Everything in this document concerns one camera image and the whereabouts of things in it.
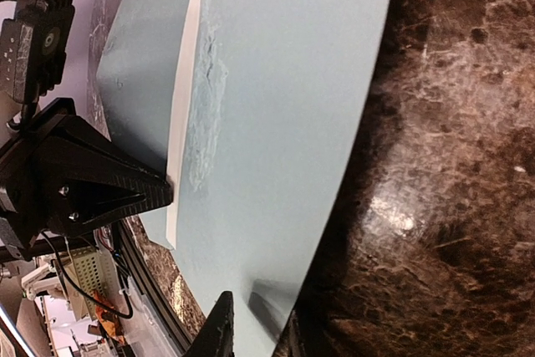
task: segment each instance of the black plastic piece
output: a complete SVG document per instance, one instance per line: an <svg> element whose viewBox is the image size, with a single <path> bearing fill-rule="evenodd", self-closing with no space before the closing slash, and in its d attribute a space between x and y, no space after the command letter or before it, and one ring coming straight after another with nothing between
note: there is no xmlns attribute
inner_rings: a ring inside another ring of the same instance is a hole
<svg viewBox="0 0 535 357"><path fill-rule="evenodd" d="M28 258L43 230L66 237L169 205L172 189L56 99L0 149L0 238Z"/></svg>
<svg viewBox="0 0 535 357"><path fill-rule="evenodd" d="M120 251L140 293L145 295L158 311L162 322L161 330L176 345L179 353L184 354L191 347L191 336L152 276L151 269L135 245L128 223L114 223L112 238L114 249Z"/></svg>
<svg viewBox="0 0 535 357"><path fill-rule="evenodd" d="M0 90L24 105L20 125L33 117L39 96L61 83L73 18L73 0L17 0L14 18L3 21Z"/></svg>
<svg viewBox="0 0 535 357"><path fill-rule="evenodd" d="M234 303L223 292L184 357L233 357Z"/></svg>

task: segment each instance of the orange object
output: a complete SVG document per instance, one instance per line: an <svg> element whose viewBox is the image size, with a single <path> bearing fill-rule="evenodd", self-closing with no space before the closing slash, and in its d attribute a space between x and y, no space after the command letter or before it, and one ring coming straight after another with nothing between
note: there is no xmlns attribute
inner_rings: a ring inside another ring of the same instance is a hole
<svg viewBox="0 0 535 357"><path fill-rule="evenodd" d="M114 306L108 300L103 298L98 291L93 291L93 297L96 300L100 301L102 304L107 305L111 309L114 308ZM123 331L123 327L120 324L119 317L109 311L106 311L99 305L94 306L94 311L97 314L99 322L102 324L104 330L110 336L110 338L116 340L122 345L125 345L125 332Z"/></svg>

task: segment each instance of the light blue board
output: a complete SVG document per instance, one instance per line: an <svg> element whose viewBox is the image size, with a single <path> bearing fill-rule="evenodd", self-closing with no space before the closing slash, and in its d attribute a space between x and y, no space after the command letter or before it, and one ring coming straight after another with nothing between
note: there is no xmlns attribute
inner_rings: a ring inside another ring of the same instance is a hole
<svg viewBox="0 0 535 357"><path fill-rule="evenodd" d="M237 356L274 348L249 304L261 300L282 327L297 297L353 145L388 1L202 0L173 255L205 313L234 292ZM166 158L186 5L124 0L101 61L112 139L145 161ZM164 217L143 217L159 238Z"/></svg>

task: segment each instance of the scuffed patch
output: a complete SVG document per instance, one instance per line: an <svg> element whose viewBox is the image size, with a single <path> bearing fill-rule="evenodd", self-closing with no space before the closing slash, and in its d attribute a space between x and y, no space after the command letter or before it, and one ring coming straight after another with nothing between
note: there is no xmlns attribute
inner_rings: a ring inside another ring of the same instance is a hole
<svg viewBox="0 0 535 357"><path fill-rule="evenodd" d="M219 59L219 23L210 13L211 0L204 0L199 27L199 54L193 78L186 160L189 180L197 191L211 173L222 126L222 103L228 70Z"/></svg>

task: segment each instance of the white edge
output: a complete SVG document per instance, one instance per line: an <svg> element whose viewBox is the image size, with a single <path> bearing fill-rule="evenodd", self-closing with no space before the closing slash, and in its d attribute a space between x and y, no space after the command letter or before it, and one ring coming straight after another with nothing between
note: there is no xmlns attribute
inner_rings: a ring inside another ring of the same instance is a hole
<svg viewBox="0 0 535 357"><path fill-rule="evenodd" d="M166 239L174 249L176 249L182 162L186 148L187 121L190 114L193 69L195 68L200 20L201 0L190 0L182 32L181 48L178 53L178 65L176 66L167 151L167 180L173 185L173 202L167 207Z"/></svg>

